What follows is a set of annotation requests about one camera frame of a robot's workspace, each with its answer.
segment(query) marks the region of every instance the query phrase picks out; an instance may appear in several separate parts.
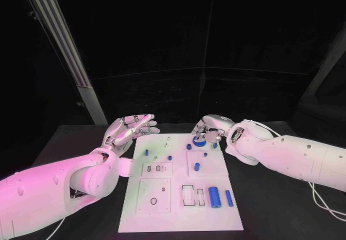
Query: table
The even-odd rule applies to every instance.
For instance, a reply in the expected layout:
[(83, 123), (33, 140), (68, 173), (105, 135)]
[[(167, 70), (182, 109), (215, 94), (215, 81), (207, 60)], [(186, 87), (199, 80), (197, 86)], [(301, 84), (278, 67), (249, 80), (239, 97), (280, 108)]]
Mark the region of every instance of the table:
[[(281, 135), (295, 135), (285, 122), (264, 124)], [(189, 123), (158, 125), (161, 133), (189, 133), (193, 127), (195, 124)], [(59, 126), (32, 166), (88, 154), (99, 146), (107, 128), (107, 125)], [(225, 139), (219, 145), (225, 150)], [(135, 144), (122, 157), (133, 157), (134, 148)], [(246, 165), (225, 152), (223, 158), (244, 231), (118, 233), (128, 182), (127, 178), (120, 177), (109, 196), (66, 217), (50, 240), (337, 240), (346, 237), (346, 223), (316, 206), (311, 188), (304, 181), (267, 169), (261, 164)], [(320, 185), (316, 189), (329, 207), (346, 212), (344, 194)], [(58, 224), (16, 239), (45, 240)]]

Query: blue cylinder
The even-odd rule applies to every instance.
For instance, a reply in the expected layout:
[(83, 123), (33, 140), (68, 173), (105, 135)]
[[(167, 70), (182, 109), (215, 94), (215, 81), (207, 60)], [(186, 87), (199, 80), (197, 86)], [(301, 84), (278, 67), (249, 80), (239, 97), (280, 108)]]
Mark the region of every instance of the blue cylinder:
[(226, 196), (228, 206), (232, 207), (233, 206), (233, 201), (232, 201), (232, 198), (231, 198), (229, 190), (225, 191), (225, 196)]
[(195, 141), (196, 138), (197, 138), (197, 137), (195, 136), (193, 139), (192, 139), (192, 142), (193, 142), (195, 146), (203, 147), (203, 146), (206, 145), (207, 141), (196, 142), (196, 141)]
[(195, 171), (197, 172), (200, 170), (200, 164), (196, 162), (195, 164)]
[(209, 198), (210, 198), (210, 207), (213, 209), (218, 209), (222, 207), (218, 188), (215, 186), (212, 186), (212, 187), (209, 187), (207, 191), (209, 191)]

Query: wire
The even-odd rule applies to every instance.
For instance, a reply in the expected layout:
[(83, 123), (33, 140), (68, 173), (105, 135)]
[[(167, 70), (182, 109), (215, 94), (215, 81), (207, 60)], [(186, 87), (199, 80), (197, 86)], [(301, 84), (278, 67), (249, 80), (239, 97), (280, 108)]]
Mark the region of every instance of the wire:
[[(269, 130), (277, 136), (281, 136), (268, 126), (265, 126), (265, 125), (261, 124), (259, 122), (252, 121), (252, 120), (246, 120), (246, 119), (244, 120), (244, 122), (255, 123), (256, 125), (259, 125), (261, 127), (264, 127), (267, 130)], [(331, 214), (339, 220), (342, 220), (343, 222), (346, 222), (346, 219), (343, 219), (343, 218), (340, 218), (339, 216), (336, 216), (334, 213), (336, 213), (336, 214), (340, 214), (340, 215), (343, 215), (343, 216), (346, 216), (346, 214), (342, 213), (342, 212), (339, 212), (339, 211), (336, 211), (336, 210), (331, 210), (331, 209), (330, 209), (330, 207), (329, 207), (329, 205), (326, 204), (326, 202), (324, 202), (320, 194), (318, 194), (317, 191), (316, 191), (316, 184), (311, 183), (311, 182), (307, 182), (307, 183), (308, 183), (308, 185), (310, 185), (310, 187), (311, 187), (311, 197), (313, 197), (313, 201), (314, 201), (316, 205), (317, 205), (321, 209), (327, 210), (327, 211), (330, 212), (330, 214)], [(320, 201), (323, 202), (324, 207), (317, 203), (317, 201), (316, 201), (316, 195), (317, 195)]]
[[(340, 214), (340, 215), (343, 215), (343, 216), (346, 216), (346, 214), (342, 213), (342, 212), (339, 212), (339, 211), (336, 211), (336, 210), (331, 210), (331, 209), (330, 209), (330, 207), (327, 206), (326, 202), (323, 201), (323, 198), (321, 198), (320, 194), (318, 194), (317, 191), (316, 191), (316, 184), (311, 183), (311, 182), (308, 182), (308, 185), (310, 185), (310, 187), (311, 187), (311, 197), (313, 197), (313, 201), (314, 201), (316, 205), (317, 205), (321, 209), (327, 210), (327, 211), (330, 212), (330, 214), (331, 214), (339, 220), (342, 220), (343, 222), (346, 222), (346, 219), (337, 217), (337, 216), (334, 215), (334, 213), (336, 213), (336, 214)], [(316, 201), (316, 195), (317, 195), (317, 197), (318, 197), (318, 199), (320, 199), (320, 201), (323, 202), (323, 204), (324, 204), (326, 207), (323, 207), (323, 206), (317, 203), (317, 201)]]
[(63, 223), (65, 218), (60, 220), (59, 225), (58, 225), (56, 229), (53, 230), (50, 236), (46, 238), (46, 240), (49, 240), (50, 237), (53, 236), (53, 234), (56, 233), (56, 231), (58, 231), (58, 229), (59, 229), (59, 227), (60, 227), (60, 225), (62, 225), (62, 223)]

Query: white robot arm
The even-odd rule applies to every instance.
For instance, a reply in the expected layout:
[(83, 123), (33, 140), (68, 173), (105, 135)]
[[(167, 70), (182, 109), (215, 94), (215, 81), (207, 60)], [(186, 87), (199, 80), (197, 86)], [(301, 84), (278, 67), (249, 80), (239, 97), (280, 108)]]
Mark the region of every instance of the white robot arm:
[[(17, 172), (0, 181), (0, 240), (29, 234), (109, 195), (133, 159), (133, 139), (157, 134), (153, 114), (118, 118), (89, 154)], [(71, 188), (79, 197), (71, 196)]]
[(244, 163), (254, 166), (261, 162), (281, 174), (346, 192), (346, 149), (277, 133), (274, 137), (261, 123), (235, 123), (213, 114), (203, 116), (192, 134), (196, 142), (218, 143), (226, 137), (225, 152)]

